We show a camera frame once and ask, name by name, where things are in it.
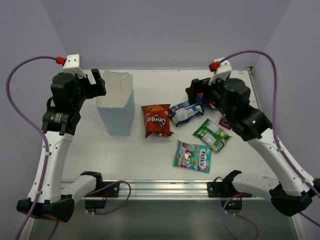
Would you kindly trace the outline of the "navy sweet chilli crisp bag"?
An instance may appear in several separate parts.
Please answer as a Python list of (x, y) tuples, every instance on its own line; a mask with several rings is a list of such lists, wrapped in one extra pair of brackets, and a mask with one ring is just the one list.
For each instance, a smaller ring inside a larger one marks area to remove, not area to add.
[(197, 104), (201, 105), (202, 107), (204, 108), (208, 108), (208, 109), (211, 109), (211, 110), (215, 110), (216, 107), (213, 103), (205, 103), (204, 102), (204, 93), (201, 92), (201, 93), (198, 93), (196, 95), (196, 102)]

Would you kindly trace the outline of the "blue white snack bag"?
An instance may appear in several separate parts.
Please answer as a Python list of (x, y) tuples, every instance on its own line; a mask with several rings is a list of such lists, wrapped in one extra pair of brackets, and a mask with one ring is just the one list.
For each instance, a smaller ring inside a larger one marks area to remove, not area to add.
[(169, 118), (176, 127), (188, 123), (194, 116), (203, 115), (204, 108), (198, 103), (190, 104), (188, 100), (169, 107)]

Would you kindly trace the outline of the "light blue paper bag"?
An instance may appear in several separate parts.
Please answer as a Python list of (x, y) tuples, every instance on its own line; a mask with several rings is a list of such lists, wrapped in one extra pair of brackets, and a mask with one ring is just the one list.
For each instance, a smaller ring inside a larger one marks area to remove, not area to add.
[(102, 122), (109, 135), (128, 137), (135, 112), (133, 75), (105, 70), (102, 79), (105, 80), (106, 95), (96, 99)]

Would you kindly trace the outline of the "purple snack bag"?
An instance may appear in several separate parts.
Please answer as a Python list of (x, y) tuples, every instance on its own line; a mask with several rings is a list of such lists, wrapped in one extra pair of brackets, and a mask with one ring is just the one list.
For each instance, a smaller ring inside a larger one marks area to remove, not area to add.
[(225, 118), (221, 118), (221, 119), (219, 120), (219, 123), (218, 123), (218, 124), (221, 125), (222, 127), (226, 128), (226, 129), (228, 129), (228, 130), (231, 130), (231, 129), (232, 129)]

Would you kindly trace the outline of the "green candy bag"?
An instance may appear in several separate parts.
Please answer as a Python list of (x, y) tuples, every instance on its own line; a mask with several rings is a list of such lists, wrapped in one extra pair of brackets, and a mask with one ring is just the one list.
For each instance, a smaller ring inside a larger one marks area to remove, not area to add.
[(192, 134), (206, 143), (215, 153), (218, 153), (232, 138), (220, 125), (207, 118)]

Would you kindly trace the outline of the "red Doritos bag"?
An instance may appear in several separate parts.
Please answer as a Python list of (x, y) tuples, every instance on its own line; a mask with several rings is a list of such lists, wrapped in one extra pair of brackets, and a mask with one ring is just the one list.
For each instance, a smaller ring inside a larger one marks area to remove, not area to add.
[(174, 133), (170, 127), (170, 104), (153, 104), (141, 106), (145, 126), (145, 138), (151, 134), (170, 137)]

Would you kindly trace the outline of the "teal Fox's candy bag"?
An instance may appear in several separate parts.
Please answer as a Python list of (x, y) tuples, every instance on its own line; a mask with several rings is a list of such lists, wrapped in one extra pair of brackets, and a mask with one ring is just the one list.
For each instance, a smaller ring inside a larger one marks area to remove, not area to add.
[(212, 149), (206, 145), (177, 141), (173, 166), (209, 174)]

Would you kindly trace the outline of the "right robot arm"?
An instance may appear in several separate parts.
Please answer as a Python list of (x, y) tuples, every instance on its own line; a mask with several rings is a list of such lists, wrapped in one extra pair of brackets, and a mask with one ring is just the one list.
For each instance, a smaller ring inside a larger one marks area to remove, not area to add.
[(290, 153), (275, 140), (266, 115), (250, 105), (251, 90), (238, 78), (209, 83), (194, 79), (186, 93), (190, 103), (203, 94), (204, 104), (212, 103), (226, 118), (232, 131), (248, 143), (267, 163), (276, 179), (264, 179), (233, 170), (222, 180), (227, 196), (245, 193), (271, 201), (283, 215), (291, 217), (305, 210), (320, 190), (320, 180), (304, 171)]

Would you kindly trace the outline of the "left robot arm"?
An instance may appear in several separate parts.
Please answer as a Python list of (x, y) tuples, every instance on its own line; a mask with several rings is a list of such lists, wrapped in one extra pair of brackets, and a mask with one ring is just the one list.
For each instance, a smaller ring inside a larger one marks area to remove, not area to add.
[(68, 222), (76, 204), (87, 194), (99, 196), (104, 184), (101, 173), (84, 171), (65, 188), (62, 173), (68, 149), (81, 119), (80, 110), (87, 99), (105, 96), (105, 81), (98, 69), (87, 76), (60, 72), (52, 79), (52, 98), (47, 101), (42, 117), (41, 134), (44, 137), (37, 173), (27, 198), (17, 202), (18, 212), (34, 219)]

